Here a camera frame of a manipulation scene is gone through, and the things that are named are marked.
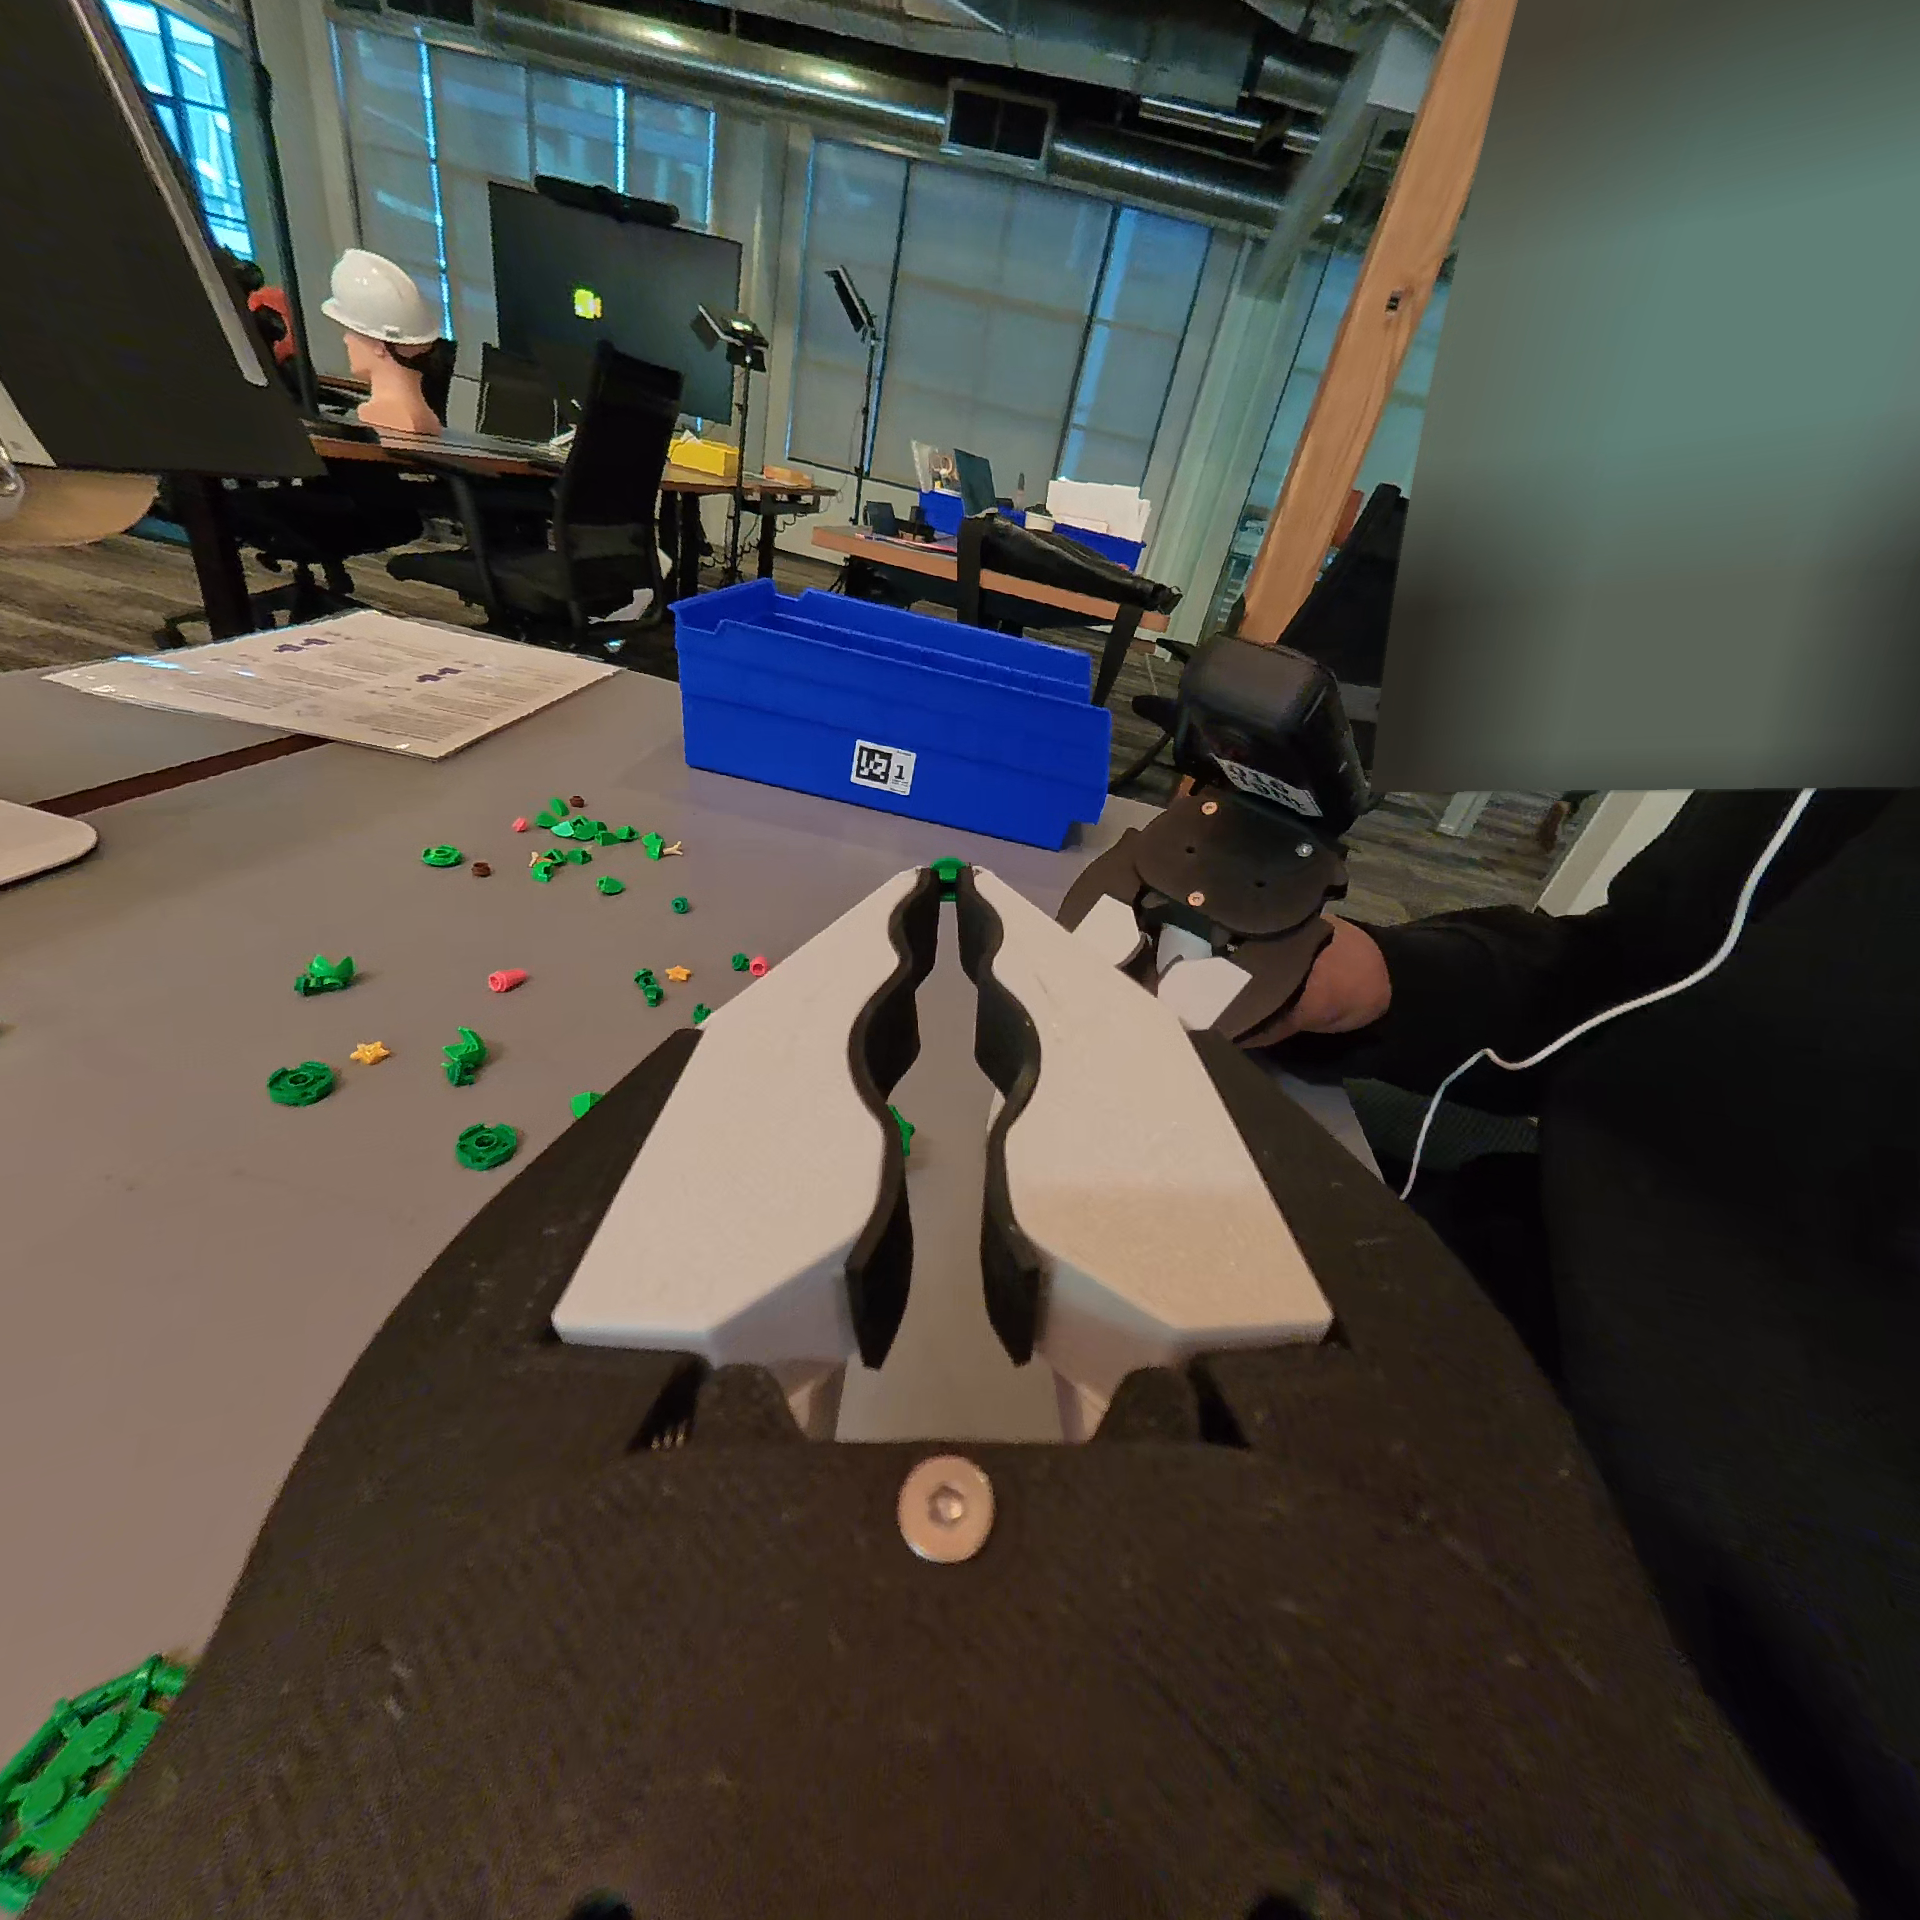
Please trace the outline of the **green web piece with string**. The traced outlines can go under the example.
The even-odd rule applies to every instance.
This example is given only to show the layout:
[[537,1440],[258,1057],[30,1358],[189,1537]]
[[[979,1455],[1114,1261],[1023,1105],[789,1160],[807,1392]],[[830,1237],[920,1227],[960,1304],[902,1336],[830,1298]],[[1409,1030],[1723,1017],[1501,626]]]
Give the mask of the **green web piece with string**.
[[16,1917],[158,1735],[189,1664],[160,1652],[60,1701],[2,1765],[2,1915]]

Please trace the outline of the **cluster of small green leaves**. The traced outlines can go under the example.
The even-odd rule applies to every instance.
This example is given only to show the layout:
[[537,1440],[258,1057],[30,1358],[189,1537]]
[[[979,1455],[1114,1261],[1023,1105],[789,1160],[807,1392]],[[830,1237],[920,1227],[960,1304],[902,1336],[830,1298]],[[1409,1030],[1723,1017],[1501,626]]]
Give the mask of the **cluster of small green leaves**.
[[553,882],[564,873],[620,876],[608,860],[646,860],[665,866],[686,856],[680,838],[632,824],[608,824],[586,808],[583,796],[547,796],[510,820],[511,836],[531,841],[525,873],[534,882]]

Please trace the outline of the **mannequin head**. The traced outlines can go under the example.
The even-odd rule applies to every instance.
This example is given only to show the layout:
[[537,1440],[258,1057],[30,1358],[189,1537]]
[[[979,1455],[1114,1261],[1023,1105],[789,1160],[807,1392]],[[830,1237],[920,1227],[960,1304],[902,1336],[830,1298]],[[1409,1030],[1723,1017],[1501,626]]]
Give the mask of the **mannequin head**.
[[353,411],[359,426],[380,435],[444,435],[444,417],[428,393],[428,388],[444,391],[444,341],[380,344],[358,332],[346,332],[343,341],[350,373],[368,388]]

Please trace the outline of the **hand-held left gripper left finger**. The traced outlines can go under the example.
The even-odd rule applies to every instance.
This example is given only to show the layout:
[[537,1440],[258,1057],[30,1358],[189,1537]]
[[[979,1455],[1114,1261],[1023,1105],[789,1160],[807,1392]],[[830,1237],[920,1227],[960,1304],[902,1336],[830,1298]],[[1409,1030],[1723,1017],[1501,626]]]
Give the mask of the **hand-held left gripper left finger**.
[[757,1367],[792,1413],[881,1367],[912,1272],[889,1105],[939,920],[930,868],[902,872],[701,1026],[550,1310],[567,1345]]

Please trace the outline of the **short light stand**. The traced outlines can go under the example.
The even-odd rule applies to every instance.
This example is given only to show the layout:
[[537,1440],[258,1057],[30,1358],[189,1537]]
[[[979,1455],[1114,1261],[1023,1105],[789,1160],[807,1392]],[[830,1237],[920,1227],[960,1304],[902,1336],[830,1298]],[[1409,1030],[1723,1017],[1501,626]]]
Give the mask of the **short light stand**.
[[768,338],[757,323],[736,310],[719,310],[701,304],[690,313],[690,334],[708,353],[720,353],[731,367],[731,399],[734,399],[734,431],[736,431],[736,475],[734,489],[741,493],[747,483],[747,426],[754,405],[754,376],[768,371]]

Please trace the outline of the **blue plastic bin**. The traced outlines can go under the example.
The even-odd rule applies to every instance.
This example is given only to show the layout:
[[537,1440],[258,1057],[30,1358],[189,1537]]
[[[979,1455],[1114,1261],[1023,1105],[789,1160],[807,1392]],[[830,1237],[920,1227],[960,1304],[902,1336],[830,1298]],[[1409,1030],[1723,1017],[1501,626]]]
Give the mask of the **blue plastic bin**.
[[771,581],[683,601],[674,645],[690,769],[1036,850],[1103,817],[1079,651]]

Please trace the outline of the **person's right forearm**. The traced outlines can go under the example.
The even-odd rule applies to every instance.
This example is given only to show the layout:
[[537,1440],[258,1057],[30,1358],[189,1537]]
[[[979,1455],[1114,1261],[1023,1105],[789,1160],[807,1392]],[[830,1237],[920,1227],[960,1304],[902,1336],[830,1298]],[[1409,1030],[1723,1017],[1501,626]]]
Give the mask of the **person's right forearm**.
[[1506,1061],[1530,1060],[1640,990],[1609,909],[1458,909],[1372,932],[1372,939],[1383,955],[1389,1002],[1380,1020],[1351,1036],[1340,1078],[1404,1093],[1433,1093],[1477,1051]]

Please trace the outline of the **black monitor screen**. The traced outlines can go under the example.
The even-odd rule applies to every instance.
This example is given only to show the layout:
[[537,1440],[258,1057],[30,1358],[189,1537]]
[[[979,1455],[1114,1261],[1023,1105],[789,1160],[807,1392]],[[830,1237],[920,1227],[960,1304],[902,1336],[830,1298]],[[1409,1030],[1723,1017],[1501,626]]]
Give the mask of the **black monitor screen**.
[[734,313],[741,244],[680,224],[610,219],[507,183],[489,185],[498,346],[576,398],[599,344],[677,373],[680,416],[726,431],[736,373],[696,341],[696,310]]

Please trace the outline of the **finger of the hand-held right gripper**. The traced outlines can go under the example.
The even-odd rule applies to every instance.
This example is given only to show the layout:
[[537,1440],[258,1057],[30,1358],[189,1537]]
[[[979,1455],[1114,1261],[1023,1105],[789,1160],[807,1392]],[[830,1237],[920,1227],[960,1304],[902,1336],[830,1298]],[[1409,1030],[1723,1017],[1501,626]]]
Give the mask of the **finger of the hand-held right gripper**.
[[1137,987],[1158,982],[1158,936],[1137,924],[1137,915],[1123,902],[1094,902],[1070,936],[1100,967],[1129,979]]
[[1182,1030],[1211,1030],[1245,990],[1249,975],[1190,932],[1161,932],[1161,1009]]

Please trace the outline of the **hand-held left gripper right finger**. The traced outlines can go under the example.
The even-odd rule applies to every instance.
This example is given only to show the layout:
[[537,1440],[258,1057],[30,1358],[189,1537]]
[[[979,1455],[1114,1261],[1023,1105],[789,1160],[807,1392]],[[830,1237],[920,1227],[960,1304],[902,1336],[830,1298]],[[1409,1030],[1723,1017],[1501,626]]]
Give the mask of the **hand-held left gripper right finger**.
[[1060,1413],[1105,1413],[1137,1370],[1324,1342],[1331,1306],[1212,1081],[1237,1051],[988,872],[953,906],[997,1093],[979,1267],[1008,1358],[1051,1373]]

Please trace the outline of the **white hard hat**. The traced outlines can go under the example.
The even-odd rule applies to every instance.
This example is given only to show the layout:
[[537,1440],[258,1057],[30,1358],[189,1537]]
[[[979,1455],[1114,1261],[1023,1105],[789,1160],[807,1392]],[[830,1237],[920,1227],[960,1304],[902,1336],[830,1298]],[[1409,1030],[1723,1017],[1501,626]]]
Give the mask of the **white hard hat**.
[[346,334],[386,350],[425,350],[440,338],[440,313],[395,264],[349,247],[330,268],[322,317]]

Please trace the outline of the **black board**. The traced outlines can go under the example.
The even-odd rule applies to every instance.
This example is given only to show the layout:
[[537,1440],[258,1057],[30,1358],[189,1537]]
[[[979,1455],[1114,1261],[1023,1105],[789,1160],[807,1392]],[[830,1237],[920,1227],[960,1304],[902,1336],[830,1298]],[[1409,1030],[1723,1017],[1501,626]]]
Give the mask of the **black board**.
[[2,6],[2,459],[322,475],[98,3]]

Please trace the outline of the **laminated paper sheet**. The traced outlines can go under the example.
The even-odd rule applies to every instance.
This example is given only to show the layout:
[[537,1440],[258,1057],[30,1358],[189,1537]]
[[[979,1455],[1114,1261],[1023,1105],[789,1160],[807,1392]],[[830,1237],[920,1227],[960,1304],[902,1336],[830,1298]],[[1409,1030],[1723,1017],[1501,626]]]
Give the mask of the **laminated paper sheet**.
[[359,608],[78,665],[48,674],[48,684],[110,704],[444,762],[614,674],[599,660]]

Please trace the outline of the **black office chair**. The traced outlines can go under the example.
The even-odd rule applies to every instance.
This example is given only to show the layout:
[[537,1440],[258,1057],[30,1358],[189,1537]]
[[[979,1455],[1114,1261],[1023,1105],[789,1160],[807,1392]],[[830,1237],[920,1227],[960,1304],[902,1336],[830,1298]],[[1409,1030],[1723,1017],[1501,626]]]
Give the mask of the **black office chair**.
[[386,577],[455,593],[494,635],[583,642],[650,593],[665,613],[657,486],[677,431],[683,376],[599,344],[581,416],[558,475],[538,483],[541,538],[510,508],[526,508],[498,477],[447,468],[461,543],[395,553]]

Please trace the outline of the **person's right hand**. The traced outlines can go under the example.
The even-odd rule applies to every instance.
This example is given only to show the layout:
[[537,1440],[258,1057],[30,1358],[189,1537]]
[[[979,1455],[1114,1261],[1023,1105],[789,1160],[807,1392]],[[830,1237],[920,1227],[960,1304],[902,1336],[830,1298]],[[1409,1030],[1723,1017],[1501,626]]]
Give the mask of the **person's right hand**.
[[1383,1020],[1391,1002],[1391,979],[1380,939],[1367,927],[1339,915],[1327,915],[1324,927],[1327,944],[1291,1005],[1291,1036],[1351,1036]]

